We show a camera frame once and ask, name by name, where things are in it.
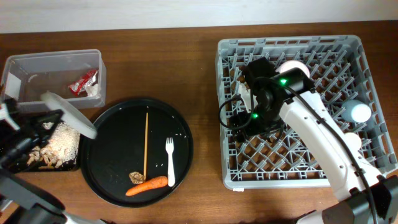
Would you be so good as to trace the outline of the small white cup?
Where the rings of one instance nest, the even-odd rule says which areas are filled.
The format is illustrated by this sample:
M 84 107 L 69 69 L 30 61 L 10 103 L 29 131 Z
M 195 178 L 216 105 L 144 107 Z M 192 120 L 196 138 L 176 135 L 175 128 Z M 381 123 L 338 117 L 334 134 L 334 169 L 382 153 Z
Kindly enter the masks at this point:
M 361 138 L 355 133 L 345 133 L 345 142 L 353 152 L 358 152 L 361 149 Z

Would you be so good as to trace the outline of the red snack wrapper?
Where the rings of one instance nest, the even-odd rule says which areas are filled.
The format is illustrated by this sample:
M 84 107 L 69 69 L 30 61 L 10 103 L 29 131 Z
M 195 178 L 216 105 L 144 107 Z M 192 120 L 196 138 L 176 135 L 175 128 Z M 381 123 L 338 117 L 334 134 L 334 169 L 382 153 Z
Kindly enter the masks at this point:
M 96 82 L 98 70 L 92 69 L 81 76 L 77 81 L 68 86 L 69 90 L 75 95 L 80 95 L 87 87 L 92 86 Z

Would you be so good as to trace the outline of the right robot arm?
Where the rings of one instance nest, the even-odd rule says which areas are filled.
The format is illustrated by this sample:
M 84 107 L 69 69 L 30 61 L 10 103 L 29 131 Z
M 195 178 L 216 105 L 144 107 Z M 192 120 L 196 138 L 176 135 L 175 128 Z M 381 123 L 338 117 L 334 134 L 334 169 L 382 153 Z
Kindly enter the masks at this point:
M 281 71 L 265 57 L 243 70 L 250 107 L 231 117 L 237 141 L 291 127 L 323 169 L 338 203 L 295 223 L 392 223 L 397 218 L 397 176 L 385 178 L 358 152 L 327 112 L 314 82 L 300 68 Z

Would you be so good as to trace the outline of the blue cup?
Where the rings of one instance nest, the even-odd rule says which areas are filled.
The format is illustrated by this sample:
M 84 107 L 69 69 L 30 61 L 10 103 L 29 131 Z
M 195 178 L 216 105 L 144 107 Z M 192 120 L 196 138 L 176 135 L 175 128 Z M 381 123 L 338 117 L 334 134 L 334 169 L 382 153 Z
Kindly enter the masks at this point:
M 348 100 L 342 104 L 345 109 L 341 117 L 348 122 L 363 123 L 370 119 L 370 107 L 359 100 Z

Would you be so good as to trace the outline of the orange carrot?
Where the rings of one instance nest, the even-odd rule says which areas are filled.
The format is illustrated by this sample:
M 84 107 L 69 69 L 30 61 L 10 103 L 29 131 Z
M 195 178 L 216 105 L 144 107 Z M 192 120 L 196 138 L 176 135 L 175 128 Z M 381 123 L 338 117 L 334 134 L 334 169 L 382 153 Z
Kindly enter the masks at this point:
M 125 193 L 125 196 L 132 197 L 148 190 L 165 187 L 166 185 L 168 185 L 168 178 L 166 176 L 159 176 L 132 187 Z

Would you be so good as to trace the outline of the pink bowl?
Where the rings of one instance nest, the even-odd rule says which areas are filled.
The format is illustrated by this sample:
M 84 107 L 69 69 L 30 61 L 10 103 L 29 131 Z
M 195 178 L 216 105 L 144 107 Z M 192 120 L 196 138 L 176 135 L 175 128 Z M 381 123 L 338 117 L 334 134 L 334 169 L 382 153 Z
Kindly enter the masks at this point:
M 276 69 L 276 72 L 283 73 L 283 72 L 286 72 L 286 71 L 291 70 L 293 68 L 301 69 L 301 71 L 303 71 L 303 73 L 308 78 L 310 77 L 310 70 L 308 69 L 308 67 L 304 63 L 302 63 L 302 62 L 300 62 L 298 60 L 289 60 L 289 61 L 284 62 L 282 65 L 280 65 Z

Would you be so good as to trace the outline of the white plastic fork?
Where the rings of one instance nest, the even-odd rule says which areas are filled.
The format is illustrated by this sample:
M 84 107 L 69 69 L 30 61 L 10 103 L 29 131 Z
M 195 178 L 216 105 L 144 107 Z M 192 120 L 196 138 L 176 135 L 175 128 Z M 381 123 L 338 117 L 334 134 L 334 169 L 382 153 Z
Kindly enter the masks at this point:
M 167 168 L 168 186 L 173 187 L 175 185 L 175 171 L 174 171 L 174 161 L 173 161 L 173 152 L 174 152 L 173 138 L 166 139 L 165 150 L 168 155 L 168 168 Z

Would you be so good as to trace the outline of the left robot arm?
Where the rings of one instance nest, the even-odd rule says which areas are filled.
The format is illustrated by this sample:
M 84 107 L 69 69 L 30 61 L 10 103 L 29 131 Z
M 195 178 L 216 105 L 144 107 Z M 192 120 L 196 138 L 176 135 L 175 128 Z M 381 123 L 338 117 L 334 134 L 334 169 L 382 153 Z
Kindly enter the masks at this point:
M 19 114 L 13 98 L 1 104 L 1 120 L 13 129 L 11 137 L 7 138 L 6 153 L 1 156 L 1 207 L 6 208 L 11 202 L 19 205 L 6 223 L 106 223 L 106 220 L 87 220 L 66 213 L 58 198 L 9 170 L 10 164 L 34 147 L 46 146 L 61 121 L 88 138 L 96 137 L 92 123 L 67 101 L 48 98 L 44 103 L 50 111 L 30 118 Z

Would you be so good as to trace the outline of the brown walnut shell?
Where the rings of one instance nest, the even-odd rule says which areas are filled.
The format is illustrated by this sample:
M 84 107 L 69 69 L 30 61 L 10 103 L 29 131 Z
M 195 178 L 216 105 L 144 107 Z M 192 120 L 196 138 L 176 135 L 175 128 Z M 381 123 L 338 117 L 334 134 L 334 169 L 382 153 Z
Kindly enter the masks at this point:
M 139 185 L 144 182 L 144 175 L 139 172 L 129 173 L 129 178 L 133 184 Z

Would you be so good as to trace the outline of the white tissue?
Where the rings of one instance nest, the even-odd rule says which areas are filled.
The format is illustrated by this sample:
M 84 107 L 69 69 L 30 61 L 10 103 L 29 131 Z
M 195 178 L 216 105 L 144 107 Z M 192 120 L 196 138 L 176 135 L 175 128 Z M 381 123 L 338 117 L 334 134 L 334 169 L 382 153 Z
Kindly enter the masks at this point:
M 98 94 L 98 84 L 87 86 L 85 91 L 87 93 L 87 97 L 96 96 Z

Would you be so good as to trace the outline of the grey plate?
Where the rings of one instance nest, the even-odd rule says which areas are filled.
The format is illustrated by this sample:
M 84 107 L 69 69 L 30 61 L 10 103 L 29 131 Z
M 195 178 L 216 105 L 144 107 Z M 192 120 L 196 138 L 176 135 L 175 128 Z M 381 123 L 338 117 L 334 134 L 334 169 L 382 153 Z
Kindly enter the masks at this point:
M 48 109 L 61 110 L 63 112 L 61 119 L 80 134 L 90 139 L 97 137 L 97 130 L 93 123 L 67 100 L 49 91 L 43 93 L 40 99 Z

